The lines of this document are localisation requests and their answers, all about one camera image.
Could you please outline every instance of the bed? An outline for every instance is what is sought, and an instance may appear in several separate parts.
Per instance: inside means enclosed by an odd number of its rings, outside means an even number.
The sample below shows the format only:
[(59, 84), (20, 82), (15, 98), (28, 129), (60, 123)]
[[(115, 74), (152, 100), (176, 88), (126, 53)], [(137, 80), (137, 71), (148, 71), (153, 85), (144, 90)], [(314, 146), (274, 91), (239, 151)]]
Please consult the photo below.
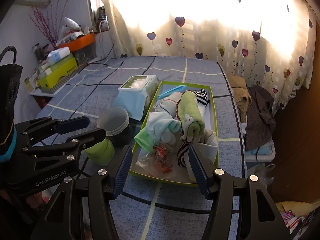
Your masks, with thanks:
[[(53, 135), (44, 143), (62, 143), (75, 133), (95, 129), (96, 119), (111, 106), (119, 85), (130, 76), (141, 74), (210, 86), (218, 123), (219, 168), (232, 176), (246, 176), (243, 135), (233, 91), (219, 63), (208, 60), (145, 56), (112, 58), (89, 65), (61, 89), (38, 117), (50, 115), (65, 120), (86, 115), (90, 125), (74, 133)], [(141, 124), (131, 121), (135, 134)], [(80, 167), (84, 160), (82, 155)], [(89, 160), (84, 171), (92, 174), (98, 169), (100, 166)], [(84, 201), (84, 220), (89, 223), (87, 205)], [(127, 178), (123, 194), (110, 201), (120, 239), (201, 239), (211, 205), (212, 201), (207, 201), (196, 187), (164, 184), (132, 175)], [(239, 200), (235, 197), (230, 240), (236, 238), (238, 209)]]

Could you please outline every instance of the window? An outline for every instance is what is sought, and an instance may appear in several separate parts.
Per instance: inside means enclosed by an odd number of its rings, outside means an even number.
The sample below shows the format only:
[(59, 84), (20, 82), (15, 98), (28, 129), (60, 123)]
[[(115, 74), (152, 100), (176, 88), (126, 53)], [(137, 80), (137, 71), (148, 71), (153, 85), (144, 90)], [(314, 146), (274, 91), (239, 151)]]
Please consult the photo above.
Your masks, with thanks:
[(89, 8), (91, 9), (90, 14), (91, 14), (92, 26), (97, 26), (97, 19), (99, 18), (98, 8), (101, 6), (104, 6), (101, 0), (89, 0)]

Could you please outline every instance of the white plastic lid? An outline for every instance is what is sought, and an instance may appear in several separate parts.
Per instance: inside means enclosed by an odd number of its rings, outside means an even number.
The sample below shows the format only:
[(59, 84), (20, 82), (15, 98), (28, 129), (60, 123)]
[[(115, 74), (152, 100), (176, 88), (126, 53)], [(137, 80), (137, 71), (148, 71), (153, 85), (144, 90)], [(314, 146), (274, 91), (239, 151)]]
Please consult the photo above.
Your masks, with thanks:
[(97, 119), (97, 127), (103, 128), (107, 136), (121, 133), (129, 124), (128, 112), (121, 107), (111, 107)]
[(140, 92), (148, 83), (149, 79), (150, 77), (147, 75), (132, 76), (121, 87), (119, 87), (118, 90), (125, 92)]

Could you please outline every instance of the dark plaid shirt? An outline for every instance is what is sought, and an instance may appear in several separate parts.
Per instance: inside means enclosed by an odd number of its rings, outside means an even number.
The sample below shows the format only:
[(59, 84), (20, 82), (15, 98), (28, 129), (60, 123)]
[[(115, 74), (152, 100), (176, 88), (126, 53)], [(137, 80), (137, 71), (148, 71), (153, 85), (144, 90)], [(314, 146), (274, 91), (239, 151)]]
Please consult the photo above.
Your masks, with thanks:
[(272, 138), (276, 121), (272, 115), (274, 98), (263, 87), (254, 85), (249, 88), (252, 104), (248, 107), (245, 149), (256, 149)]

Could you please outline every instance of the black and white striped fabric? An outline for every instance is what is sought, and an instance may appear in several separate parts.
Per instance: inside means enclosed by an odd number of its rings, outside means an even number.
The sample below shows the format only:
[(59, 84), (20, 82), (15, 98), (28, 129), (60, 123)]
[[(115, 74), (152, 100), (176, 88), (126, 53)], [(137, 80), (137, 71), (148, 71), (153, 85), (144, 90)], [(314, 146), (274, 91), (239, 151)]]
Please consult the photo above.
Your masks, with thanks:
[(186, 141), (183, 141), (179, 147), (178, 153), (177, 153), (177, 163), (180, 167), (185, 167), (186, 163), (184, 161), (184, 155), (188, 152), (191, 144), (187, 143)]
[(207, 95), (207, 92), (203, 88), (201, 88), (200, 91), (193, 91), (193, 93), (196, 95), (198, 103), (205, 105), (205, 106), (208, 105), (208, 103), (209, 103), (208, 95)]

